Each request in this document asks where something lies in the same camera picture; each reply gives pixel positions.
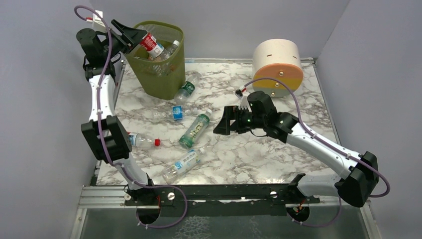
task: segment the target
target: gray wall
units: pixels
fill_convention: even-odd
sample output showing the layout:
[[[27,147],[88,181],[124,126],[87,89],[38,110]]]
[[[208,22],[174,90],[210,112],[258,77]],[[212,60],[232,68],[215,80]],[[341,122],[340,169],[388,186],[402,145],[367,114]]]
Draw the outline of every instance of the gray wall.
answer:
[[[317,57],[349,0],[90,0],[133,26],[145,20],[168,22],[183,29],[185,56],[252,58],[253,50],[271,38],[294,41],[301,57]]]
[[[420,238],[422,1],[351,0],[317,61],[341,142],[378,156],[383,238]],[[384,190],[380,183],[377,192]]]
[[[0,3],[2,239],[68,238],[94,171],[80,132],[91,92],[75,38],[89,27],[73,13],[78,3]]]

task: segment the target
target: trash bin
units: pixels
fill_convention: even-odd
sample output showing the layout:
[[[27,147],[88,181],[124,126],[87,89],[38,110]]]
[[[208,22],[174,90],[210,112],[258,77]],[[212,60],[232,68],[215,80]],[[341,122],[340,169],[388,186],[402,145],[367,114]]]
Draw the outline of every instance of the trash bin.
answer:
[[[183,31],[176,26],[158,21],[144,21],[134,28],[141,25],[151,32],[157,42],[165,48],[169,47],[174,40],[180,42],[179,47],[170,58],[161,62],[148,60],[149,54],[143,47],[137,47],[137,49],[125,55],[127,62],[147,94],[164,100],[172,100],[185,82],[185,52],[183,47],[185,36]]]

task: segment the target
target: marble pattern surface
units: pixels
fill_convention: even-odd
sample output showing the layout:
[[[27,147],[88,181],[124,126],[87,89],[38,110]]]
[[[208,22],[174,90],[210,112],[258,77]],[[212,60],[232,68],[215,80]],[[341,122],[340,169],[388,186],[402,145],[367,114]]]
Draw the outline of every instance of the marble pattern surface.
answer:
[[[335,142],[333,128],[319,88],[312,63],[302,63],[304,80],[295,92],[304,122]],[[285,145],[268,137],[254,137],[250,133],[216,135],[212,130],[220,121],[227,105],[238,105],[234,90],[251,79],[252,65],[248,63],[187,63],[186,75],[201,73],[199,86],[187,107],[197,107],[200,113],[213,111],[210,125],[197,140],[194,148],[206,147],[200,166],[189,171],[175,184],[257,184],[290,182],[296,174],[330,174],[326,165],[301,149]],[[274,99],[279,112],[297,115],[291,96]],[[160,147],[148,151],[133,148],[137,164],[156,184],[165,184],[160,172],[174,163],[186,150],[178,140],[192,124],[195,116],[182,121],[154,122],[157,111],[171,111],[174,101],[165,101],[147,95],[129,65],[122,80],[116,114],[127,131],[138,132],[150,138],[160,138]],[[97,185],[125,185],[116,169],[102,163]]]

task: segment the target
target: table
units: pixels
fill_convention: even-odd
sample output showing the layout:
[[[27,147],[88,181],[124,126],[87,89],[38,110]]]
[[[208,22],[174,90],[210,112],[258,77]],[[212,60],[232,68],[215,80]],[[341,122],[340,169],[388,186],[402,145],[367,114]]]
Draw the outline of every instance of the table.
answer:
[[[312,62],[303,62],[304,80],[295,92],[307,125],[336,142],[334,130],[319,88]],[[213,111],[210,125],[194,147],[206,147],[202,164],[192,169],[174,184],[259,184],[286,183],[298,173],[331,174],[333,171],[301,149],[284,145],[271,138],[254,137],[250,133],[230,136],[216,135],[213,128],[220,121],[227,105],[237,105],[234,90],[250,81],[252,64],[248,61],[186,62],[186,75],[201,73],[199,86],[187,103],[200,113]],[[274,99],[279,112],[297,115],[291,96]],[[173,101],[147,95],[129,65],[126,66],[115,107],[127,131],[145,134],[162,140],[160,147],[148,151],[133,148],[137,164],[148,173],[155,184],[165,184],[160,172],[174,163],[186,150],[178,144],[179,138],[192,124],[195,116],[182,121],[153,122],[157,111],[171,111]],[[102,163],[97,185],[125,185],[116,169]]]

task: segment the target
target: purple cable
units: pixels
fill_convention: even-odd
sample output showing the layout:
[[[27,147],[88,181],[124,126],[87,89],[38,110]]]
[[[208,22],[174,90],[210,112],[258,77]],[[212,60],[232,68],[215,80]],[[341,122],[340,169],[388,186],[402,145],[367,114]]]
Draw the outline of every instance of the purple cable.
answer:
[[[301,222],[298,222],[298,221],[294,220],[292,218],[292,216],[290,216],[290,214],[287,213],[287,215],[289,215],[289,217],[293,220],[293,222],[295,222],[295,223],[297,223],[297,224],[299,224],[301,226],[305,226],[305,227],[309,227],[309,228],[323,228],[323,227],[330,226],[335,221],[337,221],[338,217],[340,217],[341,211],[343,210],[343,208],[341,207],[341,198],[338,198],[338,205],[339,205],[339,208],[338,208],[337,215],[335,215],[335,217],[331,221],[329,221],[328,223],[324,223],[324,224],[321,224],[321,225],[313,225],[313,224],[301,223]]]
[[[272,77],[262,77],[262,78],[258,78],[258,79],[255,79],[255,80],[252,80],[252,81],[250,81],[250,82],[248,82],[248,83],[246,83],[246,85],[245,85],[245,87],[247,87],[248,85],[250,85],[250,84],[252,84],[252,83],[254,83],[254,82],[256,82],[256,81],[260,81],[260,80],[273,80],[273,81],[276,81],[276,82],[278,82],[278,83],[280,83],[282,86],[284,86],[288,91],[289,91],[289,93],[290,93],[290,95],[292,95],[292,97],[293,97],[293,100],[295,101],[295,105],[296,105],[296,110],[298,111],[298,119],[299,119],[299,123],[301,124],[301,126],[305,129],[305,131],[309,134],[309,135],[312,135],[313,136],[313,138],[315,138],[315,139],[317,139],[319,142],[321,142],[322,144],[324,144],[325,146],[327,146],[328,148],[330,148],[330,149],[332,149],[333,151],[335,151],[335,152],[337,152],[337,153],[339,153],[339,154],[341,154],[341,155],[343,155],[343,156],[348,156],[347,155],[347,153],[345,153],[345,152],[343,152],[343,151],[341,151],[341,150],[339,150],[339,149],[337,149],[336,147],[334,147],[334,146],[332,146],[331,144],[329,144],[328,142],[326,142],[326,141],[324,141],[323,139],[321,139],[321,138],[319,138],[317,135],[316,135],[316,133],[314,134],[314,133],[312,133],[306,126],[305,126],[305,124],[303,123],[303,121],[302,121],[302,117],[301,117],[301,110],[300,110],[300,108],[299,108],[299,103],[298,103],[298,99],[296,98],[296,96],[295,96],[295,94],[293,94],[293,91],[292,91],[292,89],[290,89],[286,84],[284,84],[283,82],[281,82],[281,81],[279,81],[279,80],[277,80],[276,78],[272,78]],[[373,168],[373,167],[371,167],[369,164],[367,164],[367,163],[365,163],[365,162],[363,162],[363,161],[361,161],[360,159],[358,159],[358,158],[355,158],[355,157],[353,157],[353,156],[350,156],[349,157],[350,159],[352,159],[353,161],[355,161],[355,162],[357,162],[357,163],[360,163],[360,164],[362,164],[363,166],[365,166],[366,168],[368,168],[369,170],[371,170],[373,173],[375,173],[378,177],[380,177],[383,181],[384,181],[384,183],[385,183],[385,185],[386,185],[386,187],[387,187],[387,189],[385,190],[385,192],[384,193],[381,193],[381,194],[377,194],[377,195],[370,195],[369,197],[371,197],[371,198],[381,198],[381,197],[384,197],[384,196],[386,196],[387,194],[389,194],[390,193],[390,183],[387,181],[387,179],[380,173],[380,172],[378,172],[378,170],[376,170],[375,168]]]
[[[79,13],[78,13],[78,9],[80,9],[80,8],[83,8],[83,9],[86,9],[86,10],[88,10],[88,11],[90,11],[90,12],[92,12],[93,14],[95,14],[95,15],[97,15],[98,16],[98,18],[103,22],[103,24],[104,24],[104,26],[105,26],[105,28],[106,28],[106,30],[107,30],[107,36],[108,36],[108,39],[109,39],[109,41],[108,41],[108,54],[107,54],[107,59],[105,60],[105,64],[104,64],[104,67],[103,67],[103,70],[101,71],[101,74],[100,74],[100,80],[99,80],[99,82],[98,82],[98,85],[99,86],[101,86],[101,83],[103,82],[103,78],[104,78],[104,75],[105,75],[105,73],[106,73],[106,67],[107,67],[107,65],[109,64],[109,62],[110,62],[110,59],[111,59],[111,48],[112,48],[112,43],[111,43],[111,32],[110,32],[110,29],[109,29],[109,27],[108,27],[108,25],[107,25],[107,23],[106,23],[106,21],[104,21],[104,19],[97,13],[97,12],[95,12],[95,10],[94,9],[92,9],[92,8],[89,8],[89,7],[87,7],[87,6],[83,6],[83,5],[78,5],[78,6],[76,6],[75,8],[74,8],[74,11],[75,11],[75,14],[76,14],[76,16],[78,16],[80,19],[82,19],[82,20],[84,20],[84,21],[86,21],[87,20],[87,18],[86,17],[82,17],[81,15],[79,15]],[[107,146],[106,146],[106,141],[104,140],[104,135],[103,135],[103,127],[101,126],[101,103],[100,103],[100,90],[101,90],[101,88],[97,88],[97,109],[98,109],[98,112],[97,112],[97,115],[98,115],[98,131],[99,131],[99,134],[100,134],[100,140],[101,140],[101,144],[103,145],[103,150],[104,150],[104,153],[105,153],[105,157],[106,157],[106,159],[107,159],[107,162],[111,165],[111,166],[113,166],[113,167],[116,167],[116,166],[119,166],[119,167],[121,167],[122,168],[122,170],[123,170],[123,173],[125,174],[125,176],[133,183],[133,184],[136,184],[136,185],[138,185],[138,186],[140,186],[140,187],[143,187],[143,188],[147,188],[147,189],[154,189],[154,188],[174,188],[174,189],[177,189],[177,190],[179,190],[180,191],[180,193],[182,194],[182,196],[183,196],[183,199],[185,200],[185,211],[183,212],[183,214],[182,214],[182,216],[178,219],[178,220],[176,220],[174,223],[171,223],[171,224],[168,224],[168,225],[164,225],[164,226],[148,226],[148,227],[150,227],[150,228],[169,228],[169,227],[172,227],[172,226],[174,226],[174,225],[176,225],[176,224],[178,224],[179,222],[181,222],[182,220],[183,220],[183,218],[185,217],[185,215],[186,215],[186,213],[187,213],[187,211],[188,211],[188,199],[186,198],[186,195],[185,195],[185,193],[180,189],[180,188],[178,188],[178,187],[176,187],[176,186],[173,186],[173,185],[163,185],[163,186],[147,186],[147,185],[144,185],[144,184],[141,184],[141,183],[139,183],[139,182],[137,182],[137,181],[135,181],[129,174],[128,174],[128,172],[126,171],[126,169],[123,167],[123,164],[121,164],[121,163],[116,163],[116,164],[114,164],[113,163],[113,161],[111,160],[111,157],[110,157],[110,154],[108,153],[108,149],[107,149]]]

